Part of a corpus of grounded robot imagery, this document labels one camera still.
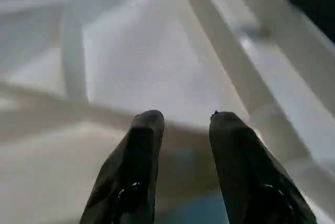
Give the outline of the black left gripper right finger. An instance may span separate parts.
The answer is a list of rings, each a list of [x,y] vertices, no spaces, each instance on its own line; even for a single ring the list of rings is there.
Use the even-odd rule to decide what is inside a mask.
[[[316,223],[295,183],[235,113],[215,111],[209,141],[229,223]]]

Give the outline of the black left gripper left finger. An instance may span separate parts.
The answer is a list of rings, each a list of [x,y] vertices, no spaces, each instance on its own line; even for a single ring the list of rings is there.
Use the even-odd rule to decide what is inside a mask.
[[[80,223],[154,223],[163,133],[160,111],[134,117],[100,168]]]

